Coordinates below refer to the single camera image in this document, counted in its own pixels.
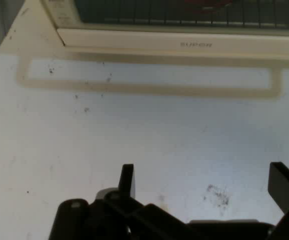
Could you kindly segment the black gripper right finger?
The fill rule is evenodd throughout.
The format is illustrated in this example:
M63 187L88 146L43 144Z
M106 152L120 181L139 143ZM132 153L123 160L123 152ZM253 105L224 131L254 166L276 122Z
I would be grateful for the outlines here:
M289 168L282 162L270 163L268 193L283 212L268 239L289 240Z

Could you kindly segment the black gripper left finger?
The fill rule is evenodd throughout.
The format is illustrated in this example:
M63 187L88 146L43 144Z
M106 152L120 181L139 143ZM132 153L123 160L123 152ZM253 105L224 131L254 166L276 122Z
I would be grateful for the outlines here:
M122 166L118 186L88 203L76 198L56 212L51 240L183 240L186 224L159 207L134 198L134 165Z

